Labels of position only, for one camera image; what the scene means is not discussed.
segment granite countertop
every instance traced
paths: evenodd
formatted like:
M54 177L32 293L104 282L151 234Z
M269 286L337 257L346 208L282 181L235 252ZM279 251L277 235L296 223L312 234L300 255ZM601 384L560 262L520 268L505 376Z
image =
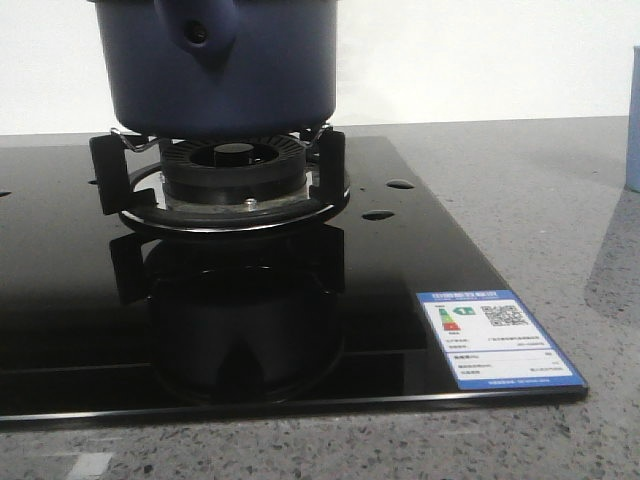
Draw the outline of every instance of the granite countertop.
M623 189L626 126L618 117L344 129L391 140L580 369L586 401L4 433L0 478L640 477L640 194Z

